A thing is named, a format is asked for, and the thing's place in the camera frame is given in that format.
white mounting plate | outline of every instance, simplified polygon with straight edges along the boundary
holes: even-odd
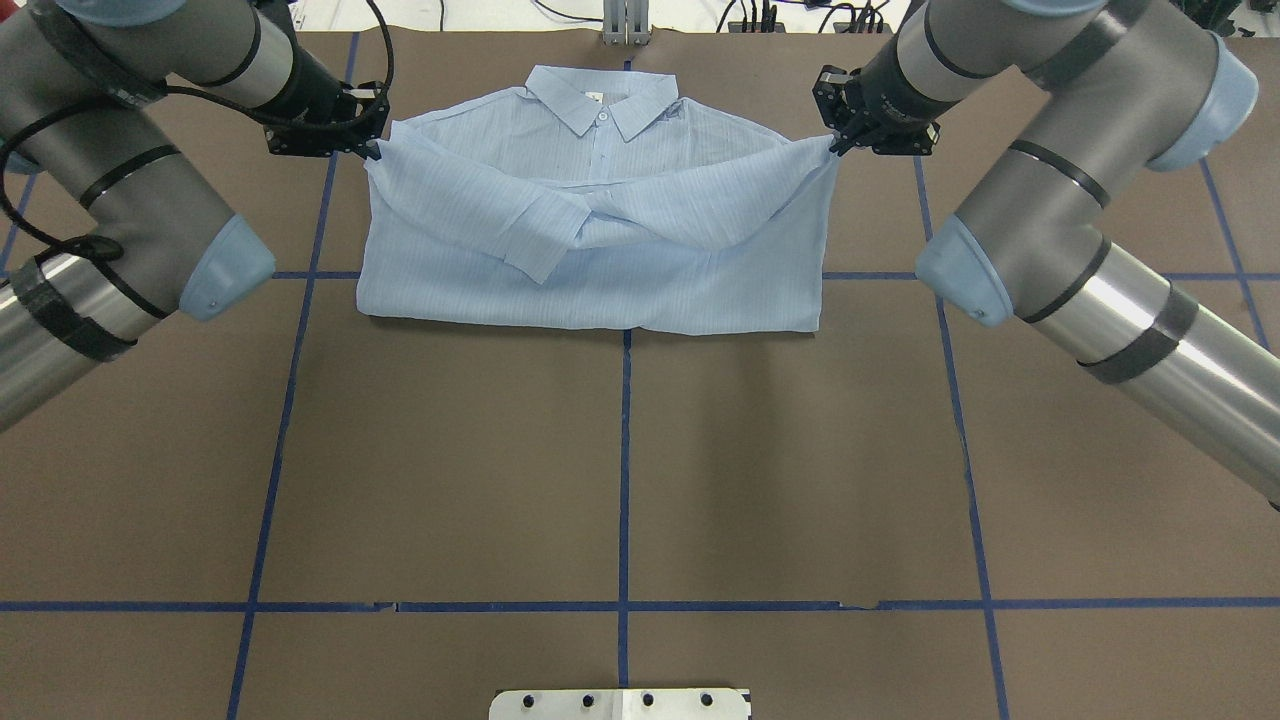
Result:
[[[489,720],[750,720],[750,697],[730,688],[507,691],[493,698]]]

shirt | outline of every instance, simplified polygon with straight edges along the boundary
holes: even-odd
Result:
[[[685,334],[814,331],[837,159],[672,76],[535,67],[392,124],[365,163],[370,315]]]

light blue joint cap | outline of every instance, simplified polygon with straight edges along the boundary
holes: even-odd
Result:
[[[3,142],[4,138],[0,137],[0,143]],[[4,164],[4,172],[19,176],[38,176],[44,172],[44,168],[40,167],[40,163],[24,158],[22,152],[14,151],[9,154],[9,159]]]
[[[1097,10],[1107,0],[1001,0],[1010,8],[1039,18],[1065,18]]]
[[[105,27],[138,27],[177,13],[187,0],[55,0],[77,18]]]
[[[1208,155],[1210,150],[1240,129],[1258,101],[1257,76],[1226,49],[1226,42],[1217,33],[1210,35],[1217,41],[1213,85],[1187,132],[1164,155],[1147,163],[1147,168],[1152,170],[1176,170]]]
[[[943,300],[993,328],[1014,316],[1014,302],[987,252],[960,218],[947,218],[924,252],[915,275]]]
[[[242,215],[223,225],[178,300],[178,309],[209,320],[239,302],[275,272],[275,256]]]

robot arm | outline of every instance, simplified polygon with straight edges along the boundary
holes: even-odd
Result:
[[[0,140],[20,152],[9,169],[46,169],[97,222],[70,241],[23,224],[50,249],[0,283],[0,430],[174,310],[210,319],[275,269],[137,111],[204,92],[166,87],[169,73],[264,123],[271,152],[375,152],[385,86],[340,83],[283,19],[244,0],[31,0],[0,24]]]
[[[928,154],[934,120],[1018,67],[1052,97],[916,275],[984,325],[1014,315],[1280,510],[1280,361],[1093,228],[1144,167],[1190,165],[1257,79],[1161,0],[931,0],[865,68],[823,68],[832,151]]]

light blue shirt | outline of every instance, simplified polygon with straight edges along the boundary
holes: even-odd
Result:
[[[678,97],[536,67],[392,124],[369,160],[369,315],[685,334],[818,328],[837,159]]]

